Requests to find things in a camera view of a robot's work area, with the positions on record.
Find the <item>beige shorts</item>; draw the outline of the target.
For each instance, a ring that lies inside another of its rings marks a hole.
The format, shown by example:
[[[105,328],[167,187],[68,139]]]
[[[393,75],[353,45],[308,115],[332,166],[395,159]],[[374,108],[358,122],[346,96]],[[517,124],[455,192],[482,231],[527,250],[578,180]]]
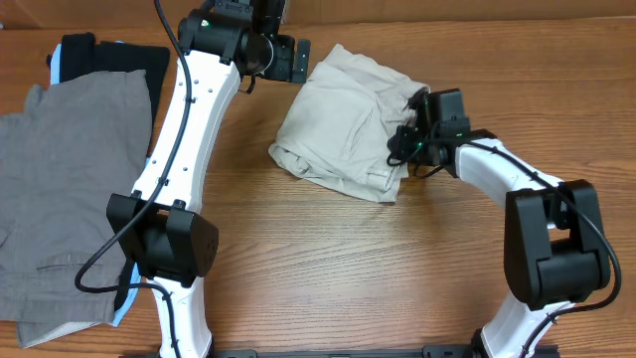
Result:
[[[387,163],[388,141],[414,118],[408,101],[428,88],[337,44],[302,86],[268,153],[298,178],[371,202],[395,202],[407,169]]]

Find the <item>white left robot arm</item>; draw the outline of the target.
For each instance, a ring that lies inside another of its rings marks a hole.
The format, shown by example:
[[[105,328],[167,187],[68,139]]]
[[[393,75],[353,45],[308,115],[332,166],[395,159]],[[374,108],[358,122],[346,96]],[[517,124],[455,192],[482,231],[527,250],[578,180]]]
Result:
[[[201,215],[206,172],[242,80],[303,84],[307,79],[311,43],[279,34],[279,21],[238,6],[194,10],[180,22],[182,57],[149,162],[129,195],[109,199],[108,222],[155,296],[159,357],[213,354],[204,278],[217,253],[219,230]]]

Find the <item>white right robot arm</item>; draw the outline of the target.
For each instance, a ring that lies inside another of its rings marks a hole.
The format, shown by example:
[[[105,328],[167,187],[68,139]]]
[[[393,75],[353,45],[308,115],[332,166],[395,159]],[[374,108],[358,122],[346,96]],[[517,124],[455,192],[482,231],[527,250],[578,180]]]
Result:
[[[445,170],[505,211],[505,301],[470,343],[428,345],[423,356],[557,357],[557,346],[540,341],[558,318],[601,309],[622,287],[595,188],[586,180],[548,175],[514,155],[494,133],[473,129],[460,89],[423,88],[406,106],[415,117],[389,140],[388,164]]]

